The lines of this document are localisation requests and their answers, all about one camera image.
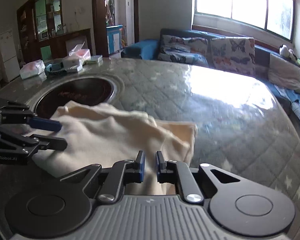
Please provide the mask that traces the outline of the cream yellow garment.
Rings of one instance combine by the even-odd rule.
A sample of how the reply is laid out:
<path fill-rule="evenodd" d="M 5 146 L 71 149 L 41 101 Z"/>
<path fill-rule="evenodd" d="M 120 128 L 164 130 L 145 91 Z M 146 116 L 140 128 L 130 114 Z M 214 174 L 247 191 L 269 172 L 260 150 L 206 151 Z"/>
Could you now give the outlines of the cream yellow garment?
<path fill-rule="evenodd" d="M 63 138 L 68 146 L 63 151 L 36 153 L 34 163 L 54 177 L 66 175 L 90 164 L 112 167 L 121 160 L 135 159 L 145 152 L 145 178 L 141 184 L 129 184 L 128 194 L 173 194 L 171 184 L 157 181 L 155 153 L 166 160 L 189 164 L 193 158 L 197 125 L 193 122 L 162 121 L 145 112 L 123 111 L 107 103 L 97 106 L 70 101 L 58 107 L 52 116 L 62 124 L 53 137 Z"/>

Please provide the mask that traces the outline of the pink tissue pack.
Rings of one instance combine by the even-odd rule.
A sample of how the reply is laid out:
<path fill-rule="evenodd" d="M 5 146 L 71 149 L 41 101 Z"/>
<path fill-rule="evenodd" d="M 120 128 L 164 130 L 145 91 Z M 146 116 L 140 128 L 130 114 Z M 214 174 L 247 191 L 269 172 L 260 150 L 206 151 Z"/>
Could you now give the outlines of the pink tissue pack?
<path fill-rule="evenodd" d="M 42 60 L 32 61 L 25 64 L 20 70 L 22 80 L 40 75 L 45 70 L 45 64 Z"/>

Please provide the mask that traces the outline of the white refrigerator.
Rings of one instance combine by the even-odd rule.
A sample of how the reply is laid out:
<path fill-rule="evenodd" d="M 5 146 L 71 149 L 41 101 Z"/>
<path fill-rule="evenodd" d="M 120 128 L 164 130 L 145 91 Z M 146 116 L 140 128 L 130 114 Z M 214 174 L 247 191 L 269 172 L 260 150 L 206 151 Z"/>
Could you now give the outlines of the white refrigerator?
<path fill-rule="evenodd" d="M 12 30 L 0 34 L 0 67 L 5 82 L 9 83 L 20 74 Z"/>

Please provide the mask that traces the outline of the white tissue box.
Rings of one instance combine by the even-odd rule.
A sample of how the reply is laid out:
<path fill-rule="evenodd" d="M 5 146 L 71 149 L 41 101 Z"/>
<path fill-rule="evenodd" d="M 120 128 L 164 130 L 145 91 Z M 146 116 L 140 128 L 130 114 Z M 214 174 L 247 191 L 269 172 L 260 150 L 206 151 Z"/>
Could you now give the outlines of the white tissue box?
<path fill-rule="evenodd" d="M 77 73 L 83 69 L 82 61 L 77 55 L 64 57 L 62 64 L 67 73 Z"/>

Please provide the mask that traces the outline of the black round induction cooktop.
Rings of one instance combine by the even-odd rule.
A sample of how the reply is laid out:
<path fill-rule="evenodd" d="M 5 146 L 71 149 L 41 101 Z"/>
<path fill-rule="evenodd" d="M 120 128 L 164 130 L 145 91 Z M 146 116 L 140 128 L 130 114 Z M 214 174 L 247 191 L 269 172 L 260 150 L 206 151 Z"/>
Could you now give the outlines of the black round induction cooktop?
<path fill-rule="evenodd" d="M 49 119 L 58 107 L 65 106 L 69 101 L 96 106 L 107 102 L 113 94 L 113 83 L 100 77 L 67 81 L 45 93 L 36 103 L 34 112 L 41 118 Z"/>

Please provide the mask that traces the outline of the dark wooden cabinet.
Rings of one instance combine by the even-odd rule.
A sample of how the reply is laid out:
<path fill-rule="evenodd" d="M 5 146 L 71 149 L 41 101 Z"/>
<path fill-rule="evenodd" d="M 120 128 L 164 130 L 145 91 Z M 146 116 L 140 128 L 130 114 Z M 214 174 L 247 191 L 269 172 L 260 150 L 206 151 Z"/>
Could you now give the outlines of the dark wooden cabinet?
<path fill-rule="evenodd" d="M 92 0 L 25 0 L 17 22 L 26 63 L 64 57 L 80 37 L 95 52 Z"/>

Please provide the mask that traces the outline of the green flat packet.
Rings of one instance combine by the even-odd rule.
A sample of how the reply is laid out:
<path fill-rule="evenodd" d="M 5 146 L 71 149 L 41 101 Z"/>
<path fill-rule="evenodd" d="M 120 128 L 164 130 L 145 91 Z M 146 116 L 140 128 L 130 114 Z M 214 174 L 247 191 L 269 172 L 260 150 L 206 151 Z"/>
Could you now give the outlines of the green flat packet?
<path fill-rule="evenodd" d="M 102 64 L 103 63 L 103 56 L 102 55 L 96 55 L 92 56 L 90 59 L 87 59 L 85 61 L 85 64 Z"/>

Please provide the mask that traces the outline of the blue white storage cart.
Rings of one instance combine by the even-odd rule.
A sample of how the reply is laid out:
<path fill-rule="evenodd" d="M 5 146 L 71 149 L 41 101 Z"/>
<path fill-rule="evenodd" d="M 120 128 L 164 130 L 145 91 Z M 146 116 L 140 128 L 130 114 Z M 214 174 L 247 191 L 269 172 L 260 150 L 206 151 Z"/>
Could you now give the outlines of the blue white storage cart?
<path fill-rule="evenodd" d="M 117 53 L 122 49 L 123 25 L 111 25 L 106 27 L 108 54 Z"/>

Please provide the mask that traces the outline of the grey cushion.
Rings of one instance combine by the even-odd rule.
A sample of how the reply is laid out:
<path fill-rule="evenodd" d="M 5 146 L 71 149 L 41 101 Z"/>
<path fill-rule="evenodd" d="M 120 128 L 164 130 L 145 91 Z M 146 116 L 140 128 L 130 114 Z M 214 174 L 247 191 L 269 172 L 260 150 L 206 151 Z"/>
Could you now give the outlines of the grey cushion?
<path fill-rule="evenodd" d="M 300 93 L 300 68 L 274 54 L 270 54 L 268 80 Z"/>

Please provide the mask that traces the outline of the butterfly pillow standing upright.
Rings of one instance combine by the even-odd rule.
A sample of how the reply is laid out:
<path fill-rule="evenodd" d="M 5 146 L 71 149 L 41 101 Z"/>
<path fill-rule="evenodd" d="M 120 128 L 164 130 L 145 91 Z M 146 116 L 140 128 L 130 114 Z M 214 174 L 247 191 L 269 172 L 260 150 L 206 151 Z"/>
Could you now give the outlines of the butterfly pillow standing upright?
<path fill-rule="evenodd" d="M 217 70 L 255 75 L 255 39 L 218 37 L 210 40 L 212 61 Z"/>

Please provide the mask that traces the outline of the blue sofa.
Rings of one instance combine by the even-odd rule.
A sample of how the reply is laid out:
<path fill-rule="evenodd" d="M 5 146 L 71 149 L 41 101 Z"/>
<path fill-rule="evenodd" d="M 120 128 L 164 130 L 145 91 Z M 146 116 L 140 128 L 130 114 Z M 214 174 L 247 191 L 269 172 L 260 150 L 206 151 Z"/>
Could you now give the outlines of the blue sofa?
<path fill-rule="evenodd" d="M 122 58 L 191 64 L 251 76 L 264 83 L 300 129 L 300 64 L 259 46 L 253 37 L 161 29 L 158 40 L 127 46 Z"/>

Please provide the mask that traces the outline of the white plush toy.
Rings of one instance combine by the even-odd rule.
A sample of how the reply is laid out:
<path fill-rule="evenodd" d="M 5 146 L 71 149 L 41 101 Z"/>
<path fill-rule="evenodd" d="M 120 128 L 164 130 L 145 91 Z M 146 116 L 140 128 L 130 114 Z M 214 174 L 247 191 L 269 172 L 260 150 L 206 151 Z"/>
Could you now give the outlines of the white plush toy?
<path fill-rule="evenodd" d="M 282 44 L 279 48 L 279 54 L 281 57 L 290 59 L 291 61 L 296 61 L 296 55 L 292 49 L 289 49 L 285 44 Z"/>

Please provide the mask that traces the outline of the butterfly pillow lying flat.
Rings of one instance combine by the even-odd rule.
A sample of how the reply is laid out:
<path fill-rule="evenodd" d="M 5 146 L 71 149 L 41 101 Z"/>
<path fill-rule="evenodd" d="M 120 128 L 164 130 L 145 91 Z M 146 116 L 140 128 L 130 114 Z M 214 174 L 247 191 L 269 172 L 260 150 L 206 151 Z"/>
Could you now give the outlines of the butterfly pillow lying flat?
<path fill-rule="evenodd" d="M 208 67 L 207 51 L 205 38 L 162 35 L 158 60 Z"/>

